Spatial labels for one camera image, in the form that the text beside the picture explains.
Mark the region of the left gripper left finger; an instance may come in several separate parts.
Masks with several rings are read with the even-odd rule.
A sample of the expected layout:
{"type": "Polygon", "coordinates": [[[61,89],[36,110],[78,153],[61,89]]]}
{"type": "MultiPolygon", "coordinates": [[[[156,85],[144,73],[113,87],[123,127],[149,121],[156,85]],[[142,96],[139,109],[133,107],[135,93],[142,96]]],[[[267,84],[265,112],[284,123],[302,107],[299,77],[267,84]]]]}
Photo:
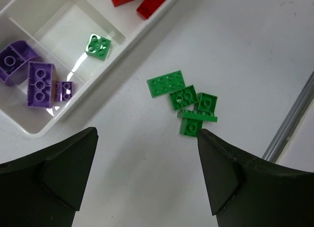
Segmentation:
{"type": "Polygon", "coordinates": [[[98,142],[95,127],[0,166],[2,227],[70,227],[98,142]]]}

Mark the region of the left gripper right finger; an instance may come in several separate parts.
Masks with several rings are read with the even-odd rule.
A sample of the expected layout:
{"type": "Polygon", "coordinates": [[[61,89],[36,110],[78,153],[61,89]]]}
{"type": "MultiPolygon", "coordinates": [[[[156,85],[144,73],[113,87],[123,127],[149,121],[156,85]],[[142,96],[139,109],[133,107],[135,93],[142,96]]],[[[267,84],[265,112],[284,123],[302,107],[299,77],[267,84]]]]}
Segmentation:
{"type": "Polygon", "coordinates": [[[313,226],[313,173],[263,160],[206,129],[197,141],[211,213],[220,227],[313,226]]]}

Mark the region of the green small lego brick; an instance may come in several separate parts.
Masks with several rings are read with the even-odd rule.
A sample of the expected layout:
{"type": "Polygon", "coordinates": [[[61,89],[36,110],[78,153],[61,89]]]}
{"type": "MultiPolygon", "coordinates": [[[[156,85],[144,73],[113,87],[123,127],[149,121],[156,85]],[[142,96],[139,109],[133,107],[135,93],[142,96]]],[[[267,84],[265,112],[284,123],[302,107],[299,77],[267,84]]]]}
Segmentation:
{"type": "Polygon", "coordinates": [[[198,102],[194,105],[194,109],[214,114],[218,97],[204,92],[198,93],[198,102]]]}
{"type": "Polygon", "coordinates": [[[203,121],[201,120],[183,118],[180,127],[180,134],[190,137],[197,137],[202,126],[203,121]]]}

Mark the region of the green thin lego brick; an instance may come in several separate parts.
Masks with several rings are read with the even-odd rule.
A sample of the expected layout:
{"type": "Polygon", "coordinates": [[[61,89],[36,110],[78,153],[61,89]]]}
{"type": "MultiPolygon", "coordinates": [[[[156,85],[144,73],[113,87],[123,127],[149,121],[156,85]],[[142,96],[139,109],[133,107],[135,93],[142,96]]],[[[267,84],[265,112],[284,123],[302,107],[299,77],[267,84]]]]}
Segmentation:
{"type": "Polygon", "coordinates": [[[200,121],[217,122],[218,117],[212,113],[201,112],[201,111],[191,111],[191,110],[180,110],[177,113],[179,118],[194,119],[200,121]]]}

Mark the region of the purple small lego brick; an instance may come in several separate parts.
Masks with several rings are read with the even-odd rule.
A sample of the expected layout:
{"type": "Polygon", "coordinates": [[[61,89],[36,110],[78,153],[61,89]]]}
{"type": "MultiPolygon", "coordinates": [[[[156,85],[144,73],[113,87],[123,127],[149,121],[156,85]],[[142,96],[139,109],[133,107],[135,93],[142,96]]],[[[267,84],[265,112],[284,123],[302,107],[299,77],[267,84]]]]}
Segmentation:
{"type": "Polygon", "coordinates": [[[69,101],[74,91],[73,82],[57,81],[55,88],[55,102],[69,101]]]}

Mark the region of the green curved lego brick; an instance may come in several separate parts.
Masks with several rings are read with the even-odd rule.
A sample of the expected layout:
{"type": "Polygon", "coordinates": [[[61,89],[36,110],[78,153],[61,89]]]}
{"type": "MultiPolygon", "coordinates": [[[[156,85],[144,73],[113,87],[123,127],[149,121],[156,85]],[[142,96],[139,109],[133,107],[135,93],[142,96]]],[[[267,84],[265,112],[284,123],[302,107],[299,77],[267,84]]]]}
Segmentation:
{"type": "Polygon", "coordinates": [[[199,102],[194,85],[172,92],[169,97],[175,111],[199,102]]]}

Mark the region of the purple long lego brick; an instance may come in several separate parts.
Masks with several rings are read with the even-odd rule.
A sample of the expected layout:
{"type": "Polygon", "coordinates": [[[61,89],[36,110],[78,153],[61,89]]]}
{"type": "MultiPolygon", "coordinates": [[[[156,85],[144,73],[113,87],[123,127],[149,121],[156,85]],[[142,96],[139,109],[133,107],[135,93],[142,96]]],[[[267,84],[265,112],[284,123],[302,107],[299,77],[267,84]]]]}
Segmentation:
{"type": "Polygon", "coordinates": [[[30,61],[27,79],[27,106],[50,109],[55,96],[55,65],[30,61]]]}

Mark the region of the green lego plate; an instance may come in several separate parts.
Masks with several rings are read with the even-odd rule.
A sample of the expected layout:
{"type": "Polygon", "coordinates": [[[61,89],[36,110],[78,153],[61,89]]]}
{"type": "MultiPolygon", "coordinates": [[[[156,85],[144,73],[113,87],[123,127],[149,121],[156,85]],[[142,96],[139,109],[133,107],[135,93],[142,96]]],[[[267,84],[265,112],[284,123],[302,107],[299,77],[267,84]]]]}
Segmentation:
{"type": "Polygon", "coordinates": [[[181,70],[147,80],[153,98],[185,88],[181,70]]]}

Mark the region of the purple curved lego brick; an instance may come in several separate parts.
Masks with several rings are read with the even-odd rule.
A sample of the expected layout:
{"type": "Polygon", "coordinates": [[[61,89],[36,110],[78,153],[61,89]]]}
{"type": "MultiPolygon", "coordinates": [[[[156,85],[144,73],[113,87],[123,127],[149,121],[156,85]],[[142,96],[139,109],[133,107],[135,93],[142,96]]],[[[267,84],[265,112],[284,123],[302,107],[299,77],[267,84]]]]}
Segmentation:
{"type": "Polygon", "coordinates": [[[26,41],[9,44],[0,52],[0,79],[6,86],[21,84],[27,79],[30,61],[42,61],[42,57],[26,41]]]}

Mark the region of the green square lego brick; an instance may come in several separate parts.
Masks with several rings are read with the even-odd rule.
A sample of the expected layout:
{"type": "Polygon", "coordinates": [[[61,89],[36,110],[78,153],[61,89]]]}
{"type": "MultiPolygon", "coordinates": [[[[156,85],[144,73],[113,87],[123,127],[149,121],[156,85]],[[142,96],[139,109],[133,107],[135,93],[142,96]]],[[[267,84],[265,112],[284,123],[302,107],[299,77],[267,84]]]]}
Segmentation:
{"type": "Polygon", "coordinates": [[[91,33],[85,47],[85,53],[101,61],[105,61],[111,47],[111,40],[91,33]]]}

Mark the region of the white three-compartment tray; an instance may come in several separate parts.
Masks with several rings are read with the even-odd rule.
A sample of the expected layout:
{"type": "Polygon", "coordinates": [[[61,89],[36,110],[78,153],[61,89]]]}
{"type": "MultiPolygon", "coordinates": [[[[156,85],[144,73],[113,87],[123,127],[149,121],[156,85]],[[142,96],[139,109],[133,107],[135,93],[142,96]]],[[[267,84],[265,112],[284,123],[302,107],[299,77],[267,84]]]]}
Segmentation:
{"type": "Polygon", "coordinates": [[[26,41],[45,62],[55,65],[59,81],[74,84],[73,97],[50,109],[27,106],[27,82],[1,85],[1,116],[27,137],[45,135],[175,1],[166,0],[144,20],[136,11],[142,0],[118,7],[111,0],[0,0],[0,46],[26,41]],[[105,61],[85,53],[91,33],[111,40],[105,61]]]}

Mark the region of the red square lego brick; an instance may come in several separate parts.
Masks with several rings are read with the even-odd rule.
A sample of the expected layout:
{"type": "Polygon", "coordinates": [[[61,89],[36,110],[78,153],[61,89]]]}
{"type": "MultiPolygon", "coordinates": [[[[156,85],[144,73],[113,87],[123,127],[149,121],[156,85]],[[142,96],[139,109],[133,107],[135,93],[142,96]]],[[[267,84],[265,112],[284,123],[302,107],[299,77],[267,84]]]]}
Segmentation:
{"type": "Polygon", "coordinates": [[[165,1],[166,0],[144,0],[136,11],[139,16],[147,20],[165,1]]]}

